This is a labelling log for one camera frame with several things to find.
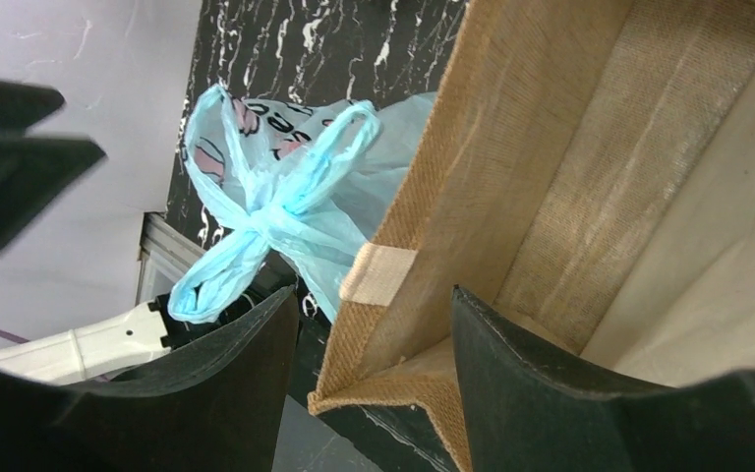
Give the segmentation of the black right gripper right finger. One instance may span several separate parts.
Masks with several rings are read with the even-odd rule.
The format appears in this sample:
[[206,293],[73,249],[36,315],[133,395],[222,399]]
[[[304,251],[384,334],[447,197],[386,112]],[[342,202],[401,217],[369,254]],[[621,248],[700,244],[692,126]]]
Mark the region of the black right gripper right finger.
[[640,381],[459,286],[451,322],[477,471],[755,471],[755,370],[679,388]]

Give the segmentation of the brown paper bag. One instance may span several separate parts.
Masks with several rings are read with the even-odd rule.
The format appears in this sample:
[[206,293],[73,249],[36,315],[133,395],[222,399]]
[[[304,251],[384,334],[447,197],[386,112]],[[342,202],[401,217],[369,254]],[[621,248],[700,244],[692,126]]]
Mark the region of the brown paper bag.
[[420,408],[477,471],[458,286],[640,381],[755,370],[755,1],[471,2],[310,411]]

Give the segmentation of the light blue plastic grocery bag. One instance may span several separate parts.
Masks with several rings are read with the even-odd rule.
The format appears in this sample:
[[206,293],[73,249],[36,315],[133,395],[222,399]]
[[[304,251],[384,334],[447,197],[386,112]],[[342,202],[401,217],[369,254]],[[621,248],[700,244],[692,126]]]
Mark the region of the light blue plastic grocery bag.
[[381,109],[346,99],[306,106],[208,88],[182,160],[227,233],[175,283],[170,316],[214,322],[274,252],[334,321],[342,281],[394,200],[435,101],[424,92]]

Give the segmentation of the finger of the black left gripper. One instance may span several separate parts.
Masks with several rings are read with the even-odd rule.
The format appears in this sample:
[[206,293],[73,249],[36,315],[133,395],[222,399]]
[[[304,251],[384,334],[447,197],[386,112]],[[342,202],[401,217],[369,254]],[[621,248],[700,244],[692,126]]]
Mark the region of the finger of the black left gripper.
[[65,98],[55,88],[0,80],[0,129],[26,130],[64,104]]
[[90,139],[0,135],[0,251],[104,157]]

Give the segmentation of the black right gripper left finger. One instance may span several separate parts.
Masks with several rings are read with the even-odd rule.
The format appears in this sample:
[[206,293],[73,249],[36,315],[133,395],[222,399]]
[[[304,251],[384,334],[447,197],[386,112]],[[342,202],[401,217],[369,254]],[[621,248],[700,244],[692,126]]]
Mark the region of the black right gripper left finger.
[[0,372],[0,471],[268,471],[298,328],[289,286],[119,382]]

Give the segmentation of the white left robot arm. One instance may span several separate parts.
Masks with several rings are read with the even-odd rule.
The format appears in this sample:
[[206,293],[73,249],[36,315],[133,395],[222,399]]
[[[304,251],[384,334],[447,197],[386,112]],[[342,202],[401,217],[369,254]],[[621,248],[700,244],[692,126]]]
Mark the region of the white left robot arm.
[[[29,128],[64,104],[54,88],[0,80],[0,252],[105,157],[90,138],[28,136]],[[261,281],[208,324],[172,320],[168,297],[161,294],[97,324],[0,349],[0,371],[74,384],[138,366],[237,320],[290,279],[264,269]]]

